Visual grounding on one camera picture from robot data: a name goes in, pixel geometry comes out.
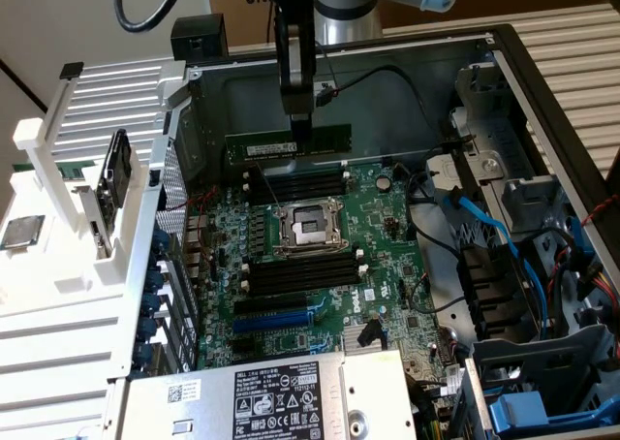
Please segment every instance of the cpu socket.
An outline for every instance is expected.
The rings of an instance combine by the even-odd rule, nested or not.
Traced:
[[[329,198],[290,204],[276,212],[280,219],[280,244],[276,256],[295,257],[340,251],[349,246],[340,229],[342,203]]]

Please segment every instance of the white wall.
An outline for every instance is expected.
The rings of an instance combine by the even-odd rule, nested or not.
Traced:
[[[129,19],[150,15],[162,0],[124,0]],[[49,104],[63,64],[124,62],[171,55],[170,32],[179,16],[208,13],[207,0],[179,0],[155,30],[131,35],[118,26],[112,0],[0,0],[0,57]],[[11,136],[21,118],[39,116],[0,72],[0,217],[11,163],[19,159]]]

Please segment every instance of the power supply label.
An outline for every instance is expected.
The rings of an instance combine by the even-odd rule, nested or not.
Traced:
[[[234,374],[233,440],[324,438],[319,363]]]

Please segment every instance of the sticker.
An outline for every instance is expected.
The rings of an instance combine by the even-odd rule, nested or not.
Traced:
[[[374,301],[375,291],[372,288],[367,288],[366,290],[364,290],[364,299],[366,301]]]
[[[168,385],[168,403],[201,399],[201,379]]]
[[[319,363],[235,373],[232,422],[232,440],[322,440]]]
[[[289,154],[297,152],[296,142],[280,142],[277,144],[261,144],[258,146],[247,146],[248,156],[266,156],[269,154]]]
[[[449,365],[446,367],[446,386],[441,387],[440,394],[441,396],[449,396],[452,394],[457,394],[458,389],[461,386],[461,381],[463,380],[463,374],[465,373],[465,368],[461,368],[458,364]]]

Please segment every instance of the motherboard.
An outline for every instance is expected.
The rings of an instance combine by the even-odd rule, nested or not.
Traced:
[[[198,368],[387,346],[415,378],[444,377],[445,331],[413,309],[432,299],[424,287],[412,293],[424,267],[406,232],[406,179],[381,164],[337,177],[329,196],[324,183],[308,199],[312,187],[298,196],[274,178],[265,193],[243,183],[193,207],[186,251],[201,305]],[[371,322],[382,338],[361,348]]]

